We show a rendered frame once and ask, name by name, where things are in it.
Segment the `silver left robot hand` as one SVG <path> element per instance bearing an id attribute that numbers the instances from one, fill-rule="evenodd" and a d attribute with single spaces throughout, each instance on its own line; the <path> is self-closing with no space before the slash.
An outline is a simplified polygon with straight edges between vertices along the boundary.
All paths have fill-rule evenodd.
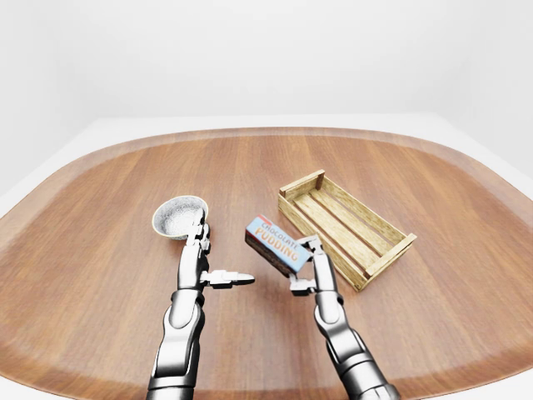
<path id="1" fill-rule="evenodd" d="M 194 214 L 192 226 L 187 232 L 186 245 L 182 249 L 177 275 L 178 289 L 202 290 L 205 286 L 225 289 L 255 282 L 255 278 L 246 273 L 226 270 L 208 272 L 207 255 L 210 251 L 210 228 L 205 222 L 205 212 L 200 207 Z"/>

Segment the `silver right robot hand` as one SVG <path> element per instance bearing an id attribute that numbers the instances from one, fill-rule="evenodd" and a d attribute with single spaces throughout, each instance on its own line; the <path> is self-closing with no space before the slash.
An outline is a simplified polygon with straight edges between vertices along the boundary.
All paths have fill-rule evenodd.
<path id="1" fill-rule="evenodd" d="M 314 268 L 314 278 L 306 280 L 291 274 L 290 290 L 294 296 L 306 296 L 309 293 L 336 292 L 336 278 L 333 263 L 322 247 L 321 239 L 317 235 L 303 237 L 296 240 L 309 253 Z"/>

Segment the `blue chocolate pudding box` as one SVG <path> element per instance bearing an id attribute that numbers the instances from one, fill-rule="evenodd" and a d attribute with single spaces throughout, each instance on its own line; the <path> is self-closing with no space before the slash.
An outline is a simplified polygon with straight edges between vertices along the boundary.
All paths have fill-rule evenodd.
<path id="1" fill-rule="evenodd" d="M 262 214 L 247 225 L 245 242 L 286 278 L 298 274 L 310 257 L 300 243 Z"/>

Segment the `wooden slat tray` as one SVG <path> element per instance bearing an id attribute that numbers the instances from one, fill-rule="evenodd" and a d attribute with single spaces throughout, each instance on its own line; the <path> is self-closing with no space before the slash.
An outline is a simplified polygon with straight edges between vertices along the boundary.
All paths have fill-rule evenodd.
<path id="1" fill-rule="evenodd" d="M 281 187 L 278 208 L 305 236 L 317 234 L 336 270 L 361 291 L 416 239 L 404 234 L 323 170 Z"/>

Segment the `white speckled bowl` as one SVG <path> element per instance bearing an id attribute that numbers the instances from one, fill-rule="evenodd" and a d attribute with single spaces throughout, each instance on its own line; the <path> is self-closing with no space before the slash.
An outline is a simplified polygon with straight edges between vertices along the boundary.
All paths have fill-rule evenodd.
<path id="1" fill-rule="evenodd" d="M 207 203 L 200 197 L 184 195 L 164 202 L 153 214 L 152 227 L 160 235 L 174 240 L 187 238 L 195 223 L 195 216 L 202 211 L 202 220 L 208 215 Z"/>

